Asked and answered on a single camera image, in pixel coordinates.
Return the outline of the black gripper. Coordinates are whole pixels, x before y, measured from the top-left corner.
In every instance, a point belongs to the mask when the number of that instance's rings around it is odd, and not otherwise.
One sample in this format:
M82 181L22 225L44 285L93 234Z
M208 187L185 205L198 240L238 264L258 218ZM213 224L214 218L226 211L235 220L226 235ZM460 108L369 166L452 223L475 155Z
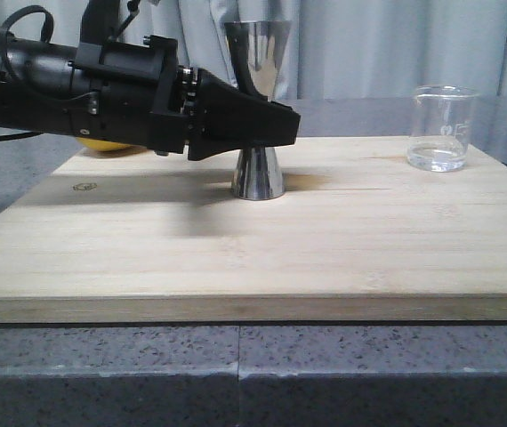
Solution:
M232 150L296 141L301 116L291 107L242 93L209 71L197 71L195 94L181 113L178 42L152 36L148 46L81 43L66 48L66 93L95 91L98 113L68 108L69 135L143 146L200 161Z

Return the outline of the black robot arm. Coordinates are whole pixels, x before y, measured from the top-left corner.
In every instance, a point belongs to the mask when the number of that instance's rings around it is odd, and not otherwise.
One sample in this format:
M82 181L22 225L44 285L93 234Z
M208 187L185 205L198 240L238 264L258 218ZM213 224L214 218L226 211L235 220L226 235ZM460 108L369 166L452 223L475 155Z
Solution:
M8 36L0 49L0 127L87 137L199 161L294 143L299 115L209 71L183 68L174 39L114 42L102 61L76 47Z

